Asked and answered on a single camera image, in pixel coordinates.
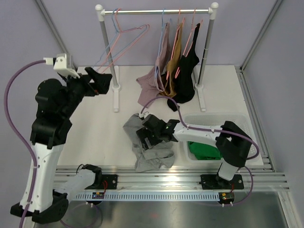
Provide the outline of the grey tank top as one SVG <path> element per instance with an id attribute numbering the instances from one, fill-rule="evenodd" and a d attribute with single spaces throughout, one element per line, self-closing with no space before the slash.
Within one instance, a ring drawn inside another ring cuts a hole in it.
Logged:
<path id="1" fill-rule="evenodd" d="M 133 114 L 123 125 L 123 130 L 132 142 L 132 151 L 137 161 L 134 165 L 136 172 L 158 170 L 161 167 L 171 168 L 175 162 L 172 142 L 161 142 L 145 150 L 136 131 L 143 128 L 138 114 Z"/>

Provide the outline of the brown tank top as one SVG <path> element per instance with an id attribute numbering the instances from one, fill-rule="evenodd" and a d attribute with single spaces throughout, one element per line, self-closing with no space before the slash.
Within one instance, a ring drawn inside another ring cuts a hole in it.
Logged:
<path id="1" fill-rule="evenodd" d="M 178 63 L 181 56 L 181 39 L 182 39 L 183 23 L 180 23 L 176 32 L 176 39 L 174 42 L 173 54 L 166 66 L 166 73 L 161 75 L 161 81 L 164 86 L 164 91 L 160 95 L 174 97 L 176 95 L 175 85 L 173 79 L 178 68 Z"/>

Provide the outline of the mauve tank top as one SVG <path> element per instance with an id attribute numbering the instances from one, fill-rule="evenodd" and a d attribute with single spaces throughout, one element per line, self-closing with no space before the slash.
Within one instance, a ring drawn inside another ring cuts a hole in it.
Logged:
<path id="1" fill-rule="evenodd" d="M 160 92 L 164 91 L 161 74 L 167 64 L 169 55 L 171 54 L 171 46 L 169 41 L 170 23 L 165 25 L 165 31 L 161 42 L 161 51 L 156 58 L 155 66 L 150 72 L 136 79 L 141 87 L 141 93 L 138 98 L 138 104 L 144 106 L 148 101 L 155 98 Z"/>

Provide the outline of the green tank top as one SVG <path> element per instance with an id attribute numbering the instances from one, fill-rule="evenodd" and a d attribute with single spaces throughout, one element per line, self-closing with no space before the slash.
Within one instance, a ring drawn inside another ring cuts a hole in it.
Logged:
<path id="1" fill-rule="evenodd" d="M 198 142 L 187 142 L 190 153 L 192 153 L 197 160 L 220 160 L 222 154 L 216 147 L 202 144 Z"/>

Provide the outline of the blue hanger of mauve top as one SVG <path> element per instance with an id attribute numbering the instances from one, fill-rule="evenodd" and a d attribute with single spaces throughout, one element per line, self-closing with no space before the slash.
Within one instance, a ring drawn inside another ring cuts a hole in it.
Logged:
<path id="1" fill-rule="evenodd" d="M 157 60 L 160 60 L 160 54 L 162 51 L 162 41 L 163 41 L 163 37 L 164 37 L 164 32 L 165 32 L 165 23 L 164 23 L 164 11 L 166 10 L 166 8 L 163 8 L 162 10 L 162 14 L 161 14 L 161 36 L 160 36 L 160 40 L 159 40 L 159 49 L 158 49 L 158 55 L 157 55 Z M 154 78 L 156 79 L 159 73 L 159 67 L 157 65 L 155 65 L 155 72 L 154 72 Z"/>

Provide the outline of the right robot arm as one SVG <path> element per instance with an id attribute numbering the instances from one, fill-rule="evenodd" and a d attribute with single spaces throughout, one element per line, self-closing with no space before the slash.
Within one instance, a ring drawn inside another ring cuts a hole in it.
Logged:
<path id="1" fill-rule="evenodd" d="M 234 122 L 225 121 L 221 126 L 212 127 L 175 119 L 165 122 L 153 114 L 140 114 L 139 118 L 142 128 L 136 135 L 146 150 L 162 142 L 195 142 L 218 149 L 223 161 L 216 174 L 201 176 L 203 189 L 237 189 L 242 183 L 235 174 L 245 166 L 253 141 Z"/>

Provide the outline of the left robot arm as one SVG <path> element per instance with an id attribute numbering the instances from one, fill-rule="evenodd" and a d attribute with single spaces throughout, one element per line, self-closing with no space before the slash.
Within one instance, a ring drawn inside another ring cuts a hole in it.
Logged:
<path id="1" fill-rule="evenodd" d="M 72 114 L 84 97 L 107 94 L 111 80 L 111 74 L 86 67 L 85 74 L 66 77 L 65 85 L 55 78 L 39 84 L 36 119 L 30 140 L 25 142 L 31 154 L 29 176 L 22 199 L 10 209 L 12 215 L 21 219 L 31 217 L 38 224 L 60 221 L 79 191 L 102 185 L 101 169 L 87 164 L 67 185 L 53 188 L 57 163 L 72 127 Z"/>

